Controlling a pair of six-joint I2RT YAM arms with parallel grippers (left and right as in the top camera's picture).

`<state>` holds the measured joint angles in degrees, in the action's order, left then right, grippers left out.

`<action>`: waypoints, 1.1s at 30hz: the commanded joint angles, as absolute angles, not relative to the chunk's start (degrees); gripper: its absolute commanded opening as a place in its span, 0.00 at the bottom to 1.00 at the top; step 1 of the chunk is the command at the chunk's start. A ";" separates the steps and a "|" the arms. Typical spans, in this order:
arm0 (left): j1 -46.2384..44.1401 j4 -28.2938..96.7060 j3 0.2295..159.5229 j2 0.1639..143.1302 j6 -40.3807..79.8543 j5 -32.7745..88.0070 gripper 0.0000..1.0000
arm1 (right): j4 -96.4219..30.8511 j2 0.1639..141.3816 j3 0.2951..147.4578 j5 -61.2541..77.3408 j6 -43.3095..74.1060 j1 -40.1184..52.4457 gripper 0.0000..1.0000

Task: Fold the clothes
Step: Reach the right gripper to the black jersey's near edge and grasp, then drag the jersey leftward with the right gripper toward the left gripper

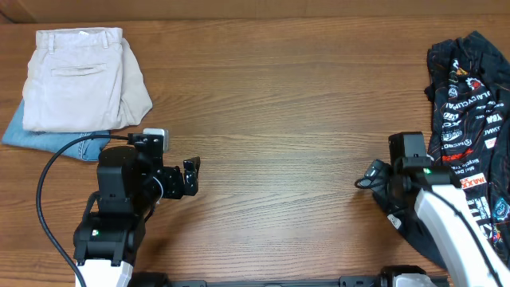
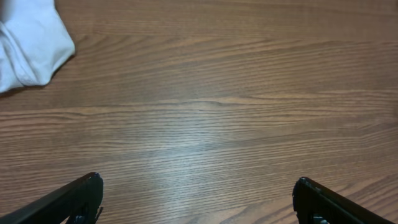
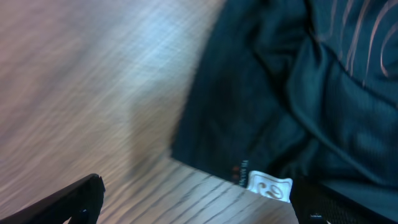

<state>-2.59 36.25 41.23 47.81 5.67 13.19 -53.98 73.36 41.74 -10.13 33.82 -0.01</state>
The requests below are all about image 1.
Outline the black printed cycling jersey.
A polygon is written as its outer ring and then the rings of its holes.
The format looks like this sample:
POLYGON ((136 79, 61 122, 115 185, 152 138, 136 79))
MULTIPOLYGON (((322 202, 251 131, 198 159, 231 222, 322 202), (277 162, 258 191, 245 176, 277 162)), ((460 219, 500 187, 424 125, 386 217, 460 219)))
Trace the black printed cycling jersey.
POLYGON ((451 167, 471 215, 501 261, 509 263, 509 62, 477 31, 427 53, 433 106, 427 151, 451 167))

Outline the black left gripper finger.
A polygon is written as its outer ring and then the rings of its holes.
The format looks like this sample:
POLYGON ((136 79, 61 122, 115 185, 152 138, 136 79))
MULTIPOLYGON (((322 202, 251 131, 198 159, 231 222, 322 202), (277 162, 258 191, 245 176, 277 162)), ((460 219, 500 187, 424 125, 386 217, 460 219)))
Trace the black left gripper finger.
POLYGON ((201 165, 201 159, 199 156, 196 156, 190 159, 184 159, 182 163, 185 171, 198 172, 201 165))
POLYGON ((185 171, 183 181, 183 194, 187 196, 195 196, 198 193, 198 173, 196 171, 185 171))

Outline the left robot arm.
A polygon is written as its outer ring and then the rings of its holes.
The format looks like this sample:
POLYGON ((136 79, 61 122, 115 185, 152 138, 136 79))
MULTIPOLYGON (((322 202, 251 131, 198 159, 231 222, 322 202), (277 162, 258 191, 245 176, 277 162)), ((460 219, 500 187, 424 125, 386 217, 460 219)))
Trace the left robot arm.
POLYGON ((168 286, 165 273, 135 272, 146 223, 163 199, 198 192, 201 160, 163 164, 163 149, 120 146, 100 153, 99 190, 91 194, 73 235, 78 286, 168 286))

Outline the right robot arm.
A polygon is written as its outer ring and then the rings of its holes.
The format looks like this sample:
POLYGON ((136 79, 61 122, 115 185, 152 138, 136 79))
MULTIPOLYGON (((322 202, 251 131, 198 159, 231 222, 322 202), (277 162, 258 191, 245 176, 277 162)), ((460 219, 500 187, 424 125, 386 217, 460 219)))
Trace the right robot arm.
POLYGON ((388 138, 390 162, 375 160, 358 185, 419 252, 441 263, 457 286, 507 286, 509 269, 482 234, 459 178, 435 166, 421 132, 388 138))

